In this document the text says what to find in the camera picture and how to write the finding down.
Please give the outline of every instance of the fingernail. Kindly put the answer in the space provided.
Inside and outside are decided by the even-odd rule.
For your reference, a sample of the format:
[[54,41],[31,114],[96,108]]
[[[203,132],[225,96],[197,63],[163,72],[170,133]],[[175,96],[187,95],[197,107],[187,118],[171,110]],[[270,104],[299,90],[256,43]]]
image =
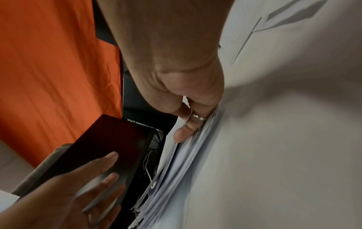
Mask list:
[[105,157],[108,158],[118,157],[118,153],[116,151],[113,151],[112,153],[107,154]]

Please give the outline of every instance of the tiled floor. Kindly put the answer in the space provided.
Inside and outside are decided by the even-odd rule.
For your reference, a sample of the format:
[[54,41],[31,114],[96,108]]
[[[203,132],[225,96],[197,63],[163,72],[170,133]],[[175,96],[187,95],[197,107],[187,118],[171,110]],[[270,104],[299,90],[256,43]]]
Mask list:
[[33,169],[0,141],[0,190],[11,192]]

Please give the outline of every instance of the orange curtain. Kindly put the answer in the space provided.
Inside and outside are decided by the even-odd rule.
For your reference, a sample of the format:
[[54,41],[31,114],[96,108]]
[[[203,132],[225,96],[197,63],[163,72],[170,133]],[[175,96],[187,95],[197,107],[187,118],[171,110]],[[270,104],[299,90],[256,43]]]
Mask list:
[[91,0],[0,2],[0,138],[37,166],[121,117],[119,51],[96,38]]

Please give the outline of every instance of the skin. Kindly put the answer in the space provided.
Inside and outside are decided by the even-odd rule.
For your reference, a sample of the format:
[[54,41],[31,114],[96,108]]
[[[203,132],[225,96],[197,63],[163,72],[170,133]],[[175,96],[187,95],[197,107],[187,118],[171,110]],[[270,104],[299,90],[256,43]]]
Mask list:
[[110,169],[118,154],[94,160],[78,169],[54,177],[0,214],[0,228],[6,229],[106,229],[117,217],[121,206],[114,206],[105,218],[95,225],[97,218],[124,191],[119,185],[106,199],[86,212],[82,210],[118,179],[112,173],[99,185],[76,197],[76,193],[92,179]]
[[[184,121],[190,108],[208,117],[224,92],[218,43],[233,0],[98,3],[145,100]],[[175,132],[175,142],[183,142],[201,125],[191,118]]]

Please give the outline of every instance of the person's right hand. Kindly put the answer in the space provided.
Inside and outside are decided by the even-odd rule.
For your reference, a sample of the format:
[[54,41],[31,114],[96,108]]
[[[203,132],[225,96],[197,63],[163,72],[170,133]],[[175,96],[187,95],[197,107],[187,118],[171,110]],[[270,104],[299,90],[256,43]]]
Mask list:
[[[190,108],[207,117],[224,91],[218,44],[233,0],[98,2],[146,101],[185,121]],[[183,142],[201,125],[191,118],[174,140]]]

